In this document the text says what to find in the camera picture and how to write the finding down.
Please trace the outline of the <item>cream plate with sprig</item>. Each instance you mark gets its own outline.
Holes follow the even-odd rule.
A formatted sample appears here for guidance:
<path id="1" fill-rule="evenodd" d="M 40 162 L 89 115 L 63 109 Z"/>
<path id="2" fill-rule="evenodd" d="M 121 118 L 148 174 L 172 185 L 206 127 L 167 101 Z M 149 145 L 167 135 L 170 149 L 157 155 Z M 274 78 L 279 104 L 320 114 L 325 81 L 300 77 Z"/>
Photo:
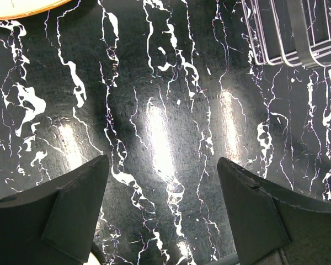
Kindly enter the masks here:
<path id="1" fill-rule="evenodd" d="M 90 252 L 88 261 L 86 263 L 83 263 L 84 265 L 101 265 L 100 261 L 97 259 L 97 257 Z"/>

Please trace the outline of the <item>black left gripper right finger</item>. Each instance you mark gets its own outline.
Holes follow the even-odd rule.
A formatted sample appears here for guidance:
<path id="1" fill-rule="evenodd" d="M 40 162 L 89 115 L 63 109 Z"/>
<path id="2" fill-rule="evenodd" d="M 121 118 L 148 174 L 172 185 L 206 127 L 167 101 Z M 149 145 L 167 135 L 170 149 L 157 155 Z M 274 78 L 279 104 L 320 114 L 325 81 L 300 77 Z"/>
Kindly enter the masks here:
<path id="1" fill-rule="evenodd" d="M 240 264 L 331 264 L 331 204 L 224 157 L 217 171 Z"/>

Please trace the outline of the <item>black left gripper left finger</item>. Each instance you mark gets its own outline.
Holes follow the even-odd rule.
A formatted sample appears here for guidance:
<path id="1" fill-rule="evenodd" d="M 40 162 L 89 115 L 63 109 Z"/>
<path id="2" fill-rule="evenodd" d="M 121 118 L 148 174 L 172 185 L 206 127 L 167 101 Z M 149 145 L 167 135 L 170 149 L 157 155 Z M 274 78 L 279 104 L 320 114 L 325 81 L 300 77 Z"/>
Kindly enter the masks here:
<path id="1" fill-rule="evenodd" d="M 109 174 L 100 155 L 80 167 L 0 199 L 0 264 L 103 263 L 94 235 Z"/>

